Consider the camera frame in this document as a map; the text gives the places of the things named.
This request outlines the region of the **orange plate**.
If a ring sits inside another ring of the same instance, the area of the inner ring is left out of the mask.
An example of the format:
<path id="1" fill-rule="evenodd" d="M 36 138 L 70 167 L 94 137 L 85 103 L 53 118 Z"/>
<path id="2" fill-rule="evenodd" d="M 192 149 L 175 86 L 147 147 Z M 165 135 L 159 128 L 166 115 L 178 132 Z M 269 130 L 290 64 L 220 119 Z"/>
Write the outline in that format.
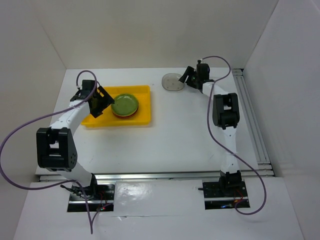
<path id="1" fill-rule="evenodd" d="M 120 115 L 120 114 L 116 114 L 115 112 L 112 112 L 112 114 L 118 119 L 130 119 L 137 114 L 137 111 L 129 115 Z"/>

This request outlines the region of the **green plate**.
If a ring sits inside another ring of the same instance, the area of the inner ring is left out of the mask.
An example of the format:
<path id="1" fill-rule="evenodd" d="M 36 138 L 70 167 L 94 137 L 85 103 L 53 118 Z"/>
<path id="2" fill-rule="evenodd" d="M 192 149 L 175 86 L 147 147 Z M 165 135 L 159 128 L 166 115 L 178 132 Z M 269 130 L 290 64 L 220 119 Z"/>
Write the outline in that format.
<path id="1" fill-rule="evenodd" d="M 119 110 L 114 110 L 114 109 L 112 109 L 111 110 L 112 112 L 115 112 L 116 114 L 118 114 L 118 115 L 124 115 L 124 116 L 126 116 L 126 115 L 130 115 L 130 114 L 132 114 L 132 113 L 134 113 L 134 112 L 138 112 L 138 108 L 136 108 L 136 109 L 134 109 L 134 110 L 132 110 L 132 111 L 130 111 L 130 112 L 121 112 L 121 111 L 119 111 Z"/>

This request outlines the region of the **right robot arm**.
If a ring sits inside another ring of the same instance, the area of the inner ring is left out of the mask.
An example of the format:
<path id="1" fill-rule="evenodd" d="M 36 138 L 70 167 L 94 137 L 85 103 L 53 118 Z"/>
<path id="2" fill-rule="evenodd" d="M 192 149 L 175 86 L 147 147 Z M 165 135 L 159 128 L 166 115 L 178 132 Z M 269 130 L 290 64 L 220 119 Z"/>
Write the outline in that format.
<path id="1" fill-rule="evenodd" d="M 210 79 L 210 67 L 206 63 L 198 63 L 196 68 L 188 66 L 179 81 L 208 96 L 212 103 L 213 124 L 222 133 L 222 145 L 228 151 L 221 161 L 218 190 L 223 196 L 230 196 L 242 184 L 242 176 L 235 157 L 237 153 L 236 132 L 240 121 L 238 95 L 219 87 Z"/>

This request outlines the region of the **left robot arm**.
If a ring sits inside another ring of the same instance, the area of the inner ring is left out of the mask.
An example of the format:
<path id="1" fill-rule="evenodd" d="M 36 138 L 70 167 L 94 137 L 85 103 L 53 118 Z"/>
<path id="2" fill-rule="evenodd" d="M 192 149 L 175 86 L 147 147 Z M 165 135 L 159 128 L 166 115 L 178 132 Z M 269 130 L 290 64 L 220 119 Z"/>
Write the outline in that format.
<path id="1" fill-rule="evenodd" d="M 99 187 L 94 174 L 78 163 L 73 135 L 88 115 L 98 118 L 114 103 L 115 100 L 95 81 L 83 80 L 82 88 L 70 99 L 69 110 L 49 127 L 39 128 L 36 132 L 38 166 L 80 183 L 80 192 L 88 200 L 97 197 Z"/>

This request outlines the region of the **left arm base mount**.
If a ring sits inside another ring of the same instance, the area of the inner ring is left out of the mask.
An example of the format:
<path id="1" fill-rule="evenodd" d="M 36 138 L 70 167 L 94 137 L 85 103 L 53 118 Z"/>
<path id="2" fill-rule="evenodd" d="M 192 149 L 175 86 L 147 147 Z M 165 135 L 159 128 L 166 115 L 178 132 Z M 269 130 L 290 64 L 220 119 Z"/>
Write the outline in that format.
<path id="1" fill-rule="evenodd" d="M 79 187 L 72 185 L 67 187 L 60 185 L 61 188 L 67 190 L 69 195 L 68 200 L 68 213 L 86 212 L 86 203 L 83 193 Z M 98 184 L 96 186 L 96 193 L 87 195 L 88 209 L 90 212 L 113 212 L 114 211 L 114 197 L 115 197 L 115 184 Z"/>

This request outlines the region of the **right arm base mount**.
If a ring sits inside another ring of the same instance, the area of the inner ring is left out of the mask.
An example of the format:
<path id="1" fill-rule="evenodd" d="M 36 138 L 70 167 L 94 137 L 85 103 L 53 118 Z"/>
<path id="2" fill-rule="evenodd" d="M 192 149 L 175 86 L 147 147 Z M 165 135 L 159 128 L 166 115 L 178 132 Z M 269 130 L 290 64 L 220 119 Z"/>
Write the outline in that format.
<path id="1" fill-rule="evenodd" d="M 203 194 L 205 210 L 224 210 L 249 208 L 250 201 L 244 180 L 238 186 L 227 188 L 222 181 L 203 181 L 198 188 Z"/>

